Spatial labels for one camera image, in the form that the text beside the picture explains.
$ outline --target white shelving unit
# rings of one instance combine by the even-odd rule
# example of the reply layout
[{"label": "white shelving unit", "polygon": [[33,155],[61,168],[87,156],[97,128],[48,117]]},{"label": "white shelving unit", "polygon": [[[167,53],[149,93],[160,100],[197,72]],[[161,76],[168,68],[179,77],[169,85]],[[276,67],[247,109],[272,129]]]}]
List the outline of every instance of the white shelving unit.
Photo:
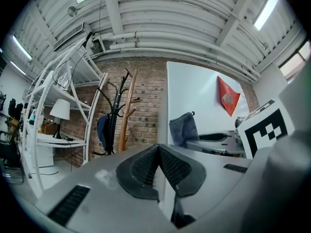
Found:
[{"label": "white shelving unit", "polygon": [[[75,88],[79,86],[97,85],[102,89],[108,74],[102,73],[92,61],[83,46],[86,41],[86,38],[79,40],[74,46],[50,61],[42,71],[41,75],[33,81],[31,88],[34,84],[35,86],[26,96],[26,99],[29,99],[29,101],[27,112],[24,115],[20,152],[22,153],[23,167],[28,182],[38,198],[42,195],[45,189],[52,187],[63,177],[71,173],[70,164],[66,161],[55,161],[53,166],[39,168],[37,151],[40,146],[53,148],[83,147],[83,165],[88,162],[88,145],[91,124],[100,92],[98,90],[95,92],[92,104],[88,105],[83,101],[79,101]],[[64,72],[67,72],[69,80],[71,80],[70,88],[72,95],[55,84],[55,81]],[[53,107],[58,99],[64,99],[70,102],[70,109],[80,111],[86,122],[84,139],[70,136],[67,133],[65,133],[65,135],[73,138],[73,141],[68,142],[65,139],[55,139],[52,135],[38,133],[38,116],[35,117],[33,125],[30,125],[27,121],[26,115],[29,114],[31,107],[34,106],[34,104],[36,105],[36,114],[40,115],[43,106]]]}]

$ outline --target red triangular object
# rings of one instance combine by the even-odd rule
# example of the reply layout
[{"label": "red triangular object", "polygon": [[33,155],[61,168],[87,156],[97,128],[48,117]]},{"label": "red triangular object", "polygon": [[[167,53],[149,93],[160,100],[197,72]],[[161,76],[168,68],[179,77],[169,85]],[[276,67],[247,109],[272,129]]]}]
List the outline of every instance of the red triangular object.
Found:
[{"label": "red triangular object", "polygon": [[228,114],[232,116],[241,94],[232,90],[231,87],[221,79],[221,77],[218,76],[217,80],[222,104]]}]

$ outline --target white lampshade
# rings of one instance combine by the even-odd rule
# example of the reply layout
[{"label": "white lampshade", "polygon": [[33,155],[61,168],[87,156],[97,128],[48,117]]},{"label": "white lampshade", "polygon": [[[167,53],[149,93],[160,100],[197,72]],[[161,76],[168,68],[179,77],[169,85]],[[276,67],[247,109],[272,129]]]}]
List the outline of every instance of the white lampshade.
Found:
[{"label": "white lampshade", "polygon": [[69,120],[70,103],[63,99],[58,99],[53,106],[50,115]]}]

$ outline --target wooden coat rack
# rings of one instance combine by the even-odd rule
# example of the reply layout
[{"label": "wooden coat rack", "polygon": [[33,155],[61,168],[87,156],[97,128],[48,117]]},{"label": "wooden coat rack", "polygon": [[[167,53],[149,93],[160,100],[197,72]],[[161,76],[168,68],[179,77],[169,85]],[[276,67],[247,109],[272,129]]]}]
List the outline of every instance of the wooden coat rack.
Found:
[{"label": "wooden coat rack", "polygon": [[125,109],[124,109],[124,113],[123,113],[123,120],[122,120],[122,124],[121,124],[120,141],[119,141],[119,152],[122,152],[125,150],[125,143],[127,140],[127,139],[125,139],[127,121],[128,121],[128,118],[131,116],[131,114],[133,114],[133,112],[136,110],[136,108],[130,109],[131,104],[140,102],[139,99],[138,100],[132,100],[132,94],[134,91],[135,81],[136,81],[138,71],[134,70],[134,74],[132,75],[131,72],[127,68],[126,68],[126,70],[129,73],[129,75],[132,77],[132,81],[131,81],[130,89],[128,91],[127,100],[125,103]]}]

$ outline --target white ceiling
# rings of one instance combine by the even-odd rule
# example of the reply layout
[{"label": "white ceiling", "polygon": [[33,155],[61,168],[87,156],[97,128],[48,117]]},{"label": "white ceiling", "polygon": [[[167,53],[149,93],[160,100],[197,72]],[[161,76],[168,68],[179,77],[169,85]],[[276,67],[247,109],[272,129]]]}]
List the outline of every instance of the white ceiling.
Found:
[{"label": "white ceiling", "polygon": [[[6,59],[14,61],[33,79],[55,57],[53,44],[81,22],[88,23],[95,33],[175,33],[214,44],[222,51],[182,40],[148,38],[140,39],[140,42],[163,45],[153,55],[205,63],[254,82],[260,76],[256,74],[257,71],[261,72],[272,62],[280,65],[306,37],[285,0],[278,1],[271,16],[258,31],[253,24],[265,2],[266,0],[86,0],[77,4],[76,0],[31,0],[12,26],[2,50]],[[67,9],[70,6],[78,8],[77,16],[68,16]],[[34,57],[31,62],[13,43],[12,34]],[[199,50],[200,53],[186,48]],[[179,53],[169,55],[165,51],[167,49],[177,50]],[[147,50],[133,53],[129,50],[126,53],[103,55],[100,59],[149,54]],[[217,63],[209,63],[204,58]]]}]

